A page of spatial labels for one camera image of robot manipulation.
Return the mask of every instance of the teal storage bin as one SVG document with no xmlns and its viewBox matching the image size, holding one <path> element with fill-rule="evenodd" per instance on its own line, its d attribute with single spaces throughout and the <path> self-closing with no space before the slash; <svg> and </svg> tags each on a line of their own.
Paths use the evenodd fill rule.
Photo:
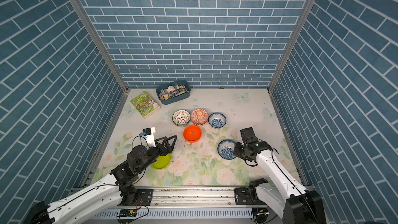
<svg viewBox="0 0 398 224">
<path fill-rule="evenodd" d="M 174 86 L 185 86 L 185 88 L 187 89 L 188 92 L 186 92 L 186 93 L 184 93 L 182 95 L 173 97 L 171 99 L 161 100 L 160 97 L 159 97 L 159 94 L 161 93 L 160 91 L 162 89 L 164 89 L 164 91 L 167 92 L 167 88 L 169 86 L 173 86 L 173 87 Z M 191 94 L 191 88 L 189 87 L 188 82 L 186 80 L 178 80 L 178 81 L 175 81 L 175 82 L 170 82 L 170 83 L 166 83 L 166 84 L 163 84 L 163 85 L 159 86 L 158 88 L 156 88 L 156 94 L 157 94 L 158 99 L 160 100 L 160 102 L 162 102 L 162 104 L 168 105 L 170 103 L 174 103 L 174 102 L 177 102 L 177 101 L 180 101 L 180 100 L 188 98 L 189 95 Z"/>
</svg>

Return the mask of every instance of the black cable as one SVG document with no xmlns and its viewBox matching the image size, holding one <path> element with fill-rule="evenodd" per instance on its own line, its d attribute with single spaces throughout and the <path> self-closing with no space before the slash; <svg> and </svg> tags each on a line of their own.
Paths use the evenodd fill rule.
<svg viewBox="0 0 398 224">
<path fill-rule="evenodd" d="M 144 174 L 145 174 L 146 170 L 147 170 L 147 169 L 144 170 L 144 173 L 142 174 L 141 178 L 138 179 L 138 181 L 140 181 L 140 180 L 144 177 Z M 30 224 L 35 224 L 35 221 L 37 221 L 37 220 L 40 219 L 41 217 L 43 217 L 43 216 L 45 216 L 45 215 L 47 215 L 47 214 L 50 214 L 51 212 L 54 212 L 54 211 L 56 211 L 57 209 L 62 208 L 63 206 L 66 206 L 68 203 L 70 203 L 70 202 L 76 200 L 77 198 L 79 198 L 79 197 L 83 196 L 84 194 L 86 194 L 86 193 L 92 191 L 93 189 L 97 189 L 97 188 L 102 187 L 102 186 L 119 186 L 119 187 L 124 186 L 124 187 L 127 187 L 127 186 L 134 185 L 134 184 L 137 183 L 138 181 L 136 181 L 136 182 L 134 182 L 134 183 L 132 183 L 132 184 L 127 184 L 127 185 L 102 184 L 102 185 L 100 185 L 100 186 L 96 186 L 95 188 L 92 188 L 92 189 L 90 189 L 90 190 L 87 190 L 87 191 L 84 192 L 83 194 L 78 195 L 77 197 L 73 198 L 72 200 L 68 201 L 67 203 L 64 203 L 64 204 L 61 205 L 60 207 L 57 207 L 57 208 L 51 210 L 50 212 L 47 212 L 47 213 L 42 214 L 41 216 L 39 216 L 39 217 L 37 217 L 36 219 L 34 219 L 33 221 L 31 221 Z"/>
<path fill-rule="evenodd" d="M 145 205 L 143 205 L 143 206 L 146 207 L 146 208 L 148 209 L 148 212 L 147 212 L 146 214 L 144 214 L 143 216 L 140 216 L 140 217 L 138 217 L 138 218 L 135 218 L 135 219 L 132 220 L 131 222 L 133 222 L 133 221 L 135 221 L 135 220 L 138 220 L 139 218 L 145 217 L 145 216 L 147 216 L 147 215 L 149 214 L 149 208 L 148 208 L 147 206 L 145 206 Z"/>
<path fill-rule="evenodd" d="M 250 166 L 250 167 L 256 167 L 256 166 L 258 165 L 258 163 L 250 165 L 250 164 L 247 163 L 247 160 L 246 160 L 246 159 L 245 159 L 245 163 L 246 163 L 248 166 Z"/>
<path fill-rule="evenodd" d="M 117 185 L 117 184 L 102 184 L 102 185 L 99 185 L 99 186 L 97 186 L 97 188 L 99 188 L 99 187 L 102 187 L 102 186 L 119 186 L 119 187 L 127 187 L 127 186 L 132 186 L 132 185 L 134 185 L 134 184 L 136 184 L 137 182 L 139 182 L 143 177 L 144 177 L 144 174 L 145 174 L 145 172 L 147 171 L 147 169 L 144 169 L 144 172 L 142 173 L 142 176 L 141 176 L 141 178 L 140 179 L 138 179 L 138 181 L 135 181 L 135 182 L 133 182 L 132 184 L 127 184 L 127 185 Z"/>
<path fill-rule="evenodd" d="M 147 143 L 147 146 L 146 146 L 146 147 L 148 147 L 147 139 L 146 139 L 145 137 L 141 136 L 141 135 L 138 135 L 138 136 L 136 136 L 136 137 L 132 140 L 132 142 L 131 142 L 131 148 L 132 148 L 132 144 L 134 143 L 134 140 L 135 140 L 136 138 L 138 138 L 138 137 L 140 137 L 141 145 L 142 145 L 142 138 L 143 138 L 143 139 L 145 140 L 145 142 Z"/>
<path fill-rule="evenodd" d="M 275 150 L 276 152 L 278 152 L 275 148 L 272 148 L 272 150 L 271 150 L 271 157 L 272 157 L 272 160 L 273 160 L 274 164 L 278 167 L 278 169 L 282 172 L 282 174 L 287 178 L 287 180 L 289 180 L 289 182 L 295 187 L 295 189 L 302 195 L 301 191 L 296 187 L 296 185 L 294 185 L 294 183 L 290 180 L 290 178 L 287 177 L 287 176 L 285 175 L 285 173 L 282 171 L 282 169 L 281 169 L 281 168 L 278 166 L 278 164 L 275 162 L 274 156 L 273 156 L 273 153 L 272 153 L 274 150 Z M 308 203 L 308 201 L 307 201 L 307 199 L 306 199 L 305 196 L 304 196 L 304 200 L 305 200 L 305 202 L 307 203 L 308 208 L 311 210 L 311 213 L 312 213 L 312 215 L 314 216 L 314 219 L 315 219 L 316 223 L 318 223 L 318 220 L 316 219 L 316 215 L 315 215 L 315 213 L 312 211 L 312 208 L 310 207 L 310 204 Z"/>
<path fill-rule="evenodd" d="M 272 219 L 271 219 L 271 220 L 267 220 L 266 222 L 263 222 L 263 223 L 261 223 L 261 224 L 266 224 L 266 223 L 268 223 L 268 222 L 272 221 L 273 219 L 275 219 L 277 216 L 278 216 L 278 215 L 276 215 L 276 216 L 272 217 Z"/>
<path fill-rule="evenodd" d="M 40 219 L 41 217 L 43 217 L 43 216 L 45 216 L 45 215 L 47 215 L 47 214 L 50 214 L 50 213 L 56 211 L 57 209 L 62 208 L 63 206 L 66 206 L 66 205 L 67 205 L 68 203 L 70 203 L 71 201 L 76 200 L 77 198 L 79 198 L 79 197 L 81 197 L 82 195 L 84 195 L 84 194 L 86 194 L 86 193 L 92 191 L 93 189 L 95 189 L 95 188 L 92 188 L 92 189 L 90 189 L 90 190 L 87 190 L 87 191 L 84 192 L 83 194 L 81 194 L 81 195 L 79 195 L 79 196 L 73 198 L 72 200 L 68 201 L 67 203 L 64 203 L 64 204 L 61 205 L 60 207 L 56 207 L 56 208 L 54 208 L 53 210 L 51 210 L 50 212 L 47 212 L 47 213 L 42 214 L 41 216 L 39 216 L 39 217 L 37 217 L 36 219 L 34 219 L 33 221 L 31 221 L 30 224 L 34 224 L 35 221 L 37 221 L 37 220 Z"/>
</svg>

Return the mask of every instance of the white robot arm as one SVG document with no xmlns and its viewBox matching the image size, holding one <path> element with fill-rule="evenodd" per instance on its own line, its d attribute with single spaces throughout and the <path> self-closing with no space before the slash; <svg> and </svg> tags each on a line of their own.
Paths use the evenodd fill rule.
<svg viewBox="0 0 398 224">
<path fill-rule="evenodd" d="M 276 149 L 259 140 L 253 128 L 242 129 L 240 134 L 243 144 L 236 144 L 234 155 L 243 160 L 255 161 L 277 188 L 272 187 L 265 179 L 250 182 L 249 188 L 243 192 L 247 192 L 251 202 L 266 203 L 286 224 L 326 224 L 320 195 L 316 191 L 308 191 L 292 177 L 275 156 Z"/>
<path fill-rule="evenodd" d="M 151 129 L 144 129 L 143 132 L 152 135 L 153 139 L 154 128 L 151 133 L 146 132 Z M 159 156 L 171 153 L 176 141 L 177 136 L 174 135 L 150 140 L 153 146 L 148 149 L 143 145 L 133 147 L 127 154 L 127 160 L 98 182 L 49 205 L 43 201 L 33 205 L 23 224 L 80 224 L 109 207 L 132 205 L 138 199 L 142 201 L 139 195 L 142 191 L 138 192 L 134 187 L 139 174 L 144 173 Z"/>
</svg>

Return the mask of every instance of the green plate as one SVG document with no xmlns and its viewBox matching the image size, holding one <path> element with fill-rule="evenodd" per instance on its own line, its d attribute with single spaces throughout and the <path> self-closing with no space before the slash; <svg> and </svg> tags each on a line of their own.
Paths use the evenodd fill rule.
<svg viewBox="0 0 398 224">
<path fill-rule="evenodd" d="M 166 168 L 170 162 L 172 161 L 172 154 L 167 154 L 166 156 L 160 156 L 156 159 L 156 162 L 151 164 L 154 169 L 164 169 Z"/>
</svg>

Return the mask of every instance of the book cover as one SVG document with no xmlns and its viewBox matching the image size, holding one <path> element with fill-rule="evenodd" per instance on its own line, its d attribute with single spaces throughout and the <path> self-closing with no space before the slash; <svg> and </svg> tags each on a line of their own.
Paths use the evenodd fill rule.
<svg viewBox="0 0 398 224">
<path fill-rule="evenodd" d="M 151 116 L 160 109 L 159 104 L 156 103 L 156 101 L 152 99 L 145 91 L 132 99 L 131 103 L 144 118 Z"/>
</svg>

